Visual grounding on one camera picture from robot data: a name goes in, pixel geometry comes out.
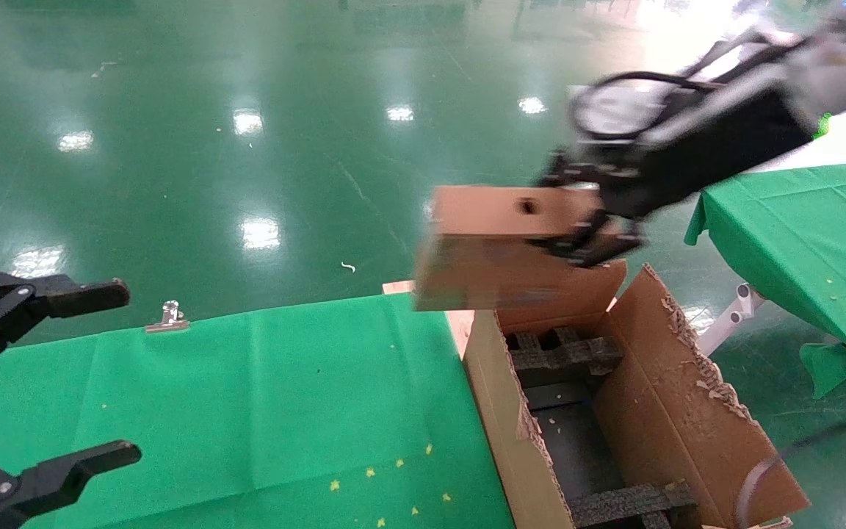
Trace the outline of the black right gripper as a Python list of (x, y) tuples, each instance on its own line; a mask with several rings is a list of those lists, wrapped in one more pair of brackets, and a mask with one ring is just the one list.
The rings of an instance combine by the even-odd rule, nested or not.
[(602, 209), (540, 247), (578, 268), (645, 243), (643, 218), (812, 141), (815, 108), (786, 88), (726, 88), (661, 123), (648, 93), (584, 88), (577, 94), (577, 163), (551, 151), (538, 188), (598, 187)]

